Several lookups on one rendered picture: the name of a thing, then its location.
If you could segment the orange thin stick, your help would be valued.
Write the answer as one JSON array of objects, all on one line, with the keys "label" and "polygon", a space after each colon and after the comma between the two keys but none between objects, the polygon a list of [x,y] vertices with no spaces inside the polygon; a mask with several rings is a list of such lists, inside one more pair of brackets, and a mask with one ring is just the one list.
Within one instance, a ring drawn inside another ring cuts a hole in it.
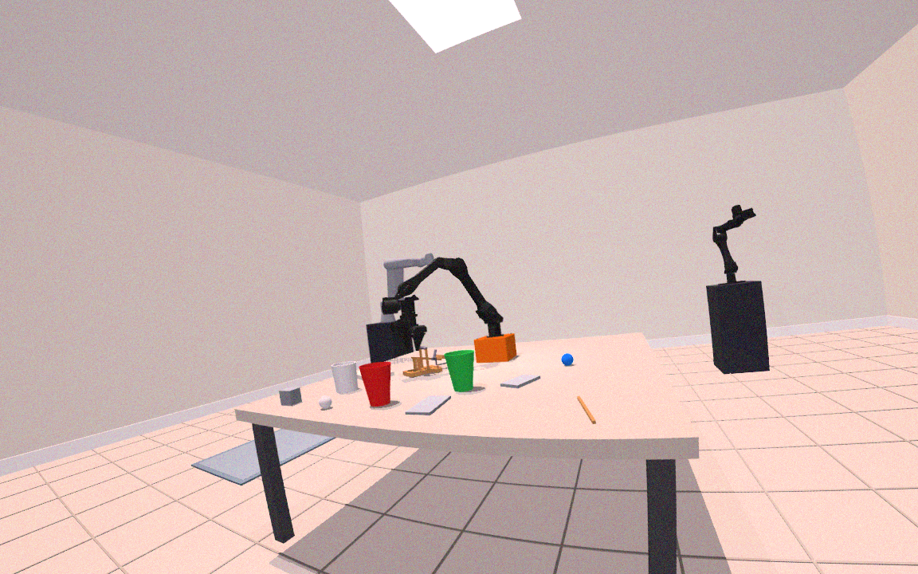
[{"label": "orange thin stick", "polygon": [[594,420],[594,416],[591,415],[591,413],[590,413],[590,411],[589,411],[589,408],[587,408],[587,406],[584,406],[584,402],[583,402],[583,400],[582,400],[582,397],[577,396],[577,401],[579,401],[580,404],[582,404],[582,408],[583,408],[583,410],[584,410],[584,413],[586,413],[587,415],[589,415],[589,420],[591,421],[591,424],[596,424],[596,420]]}]

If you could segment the red plastic cup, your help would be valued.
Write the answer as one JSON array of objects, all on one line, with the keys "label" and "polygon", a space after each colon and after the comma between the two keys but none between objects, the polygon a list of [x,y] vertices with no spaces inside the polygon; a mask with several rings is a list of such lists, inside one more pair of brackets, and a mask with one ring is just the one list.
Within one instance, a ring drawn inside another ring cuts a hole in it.
[{"label": "red plastic cup", "polygon": [[390,403],[391,362],[362,364],[359,367],[362,382],[372,407],[387,406]]}]

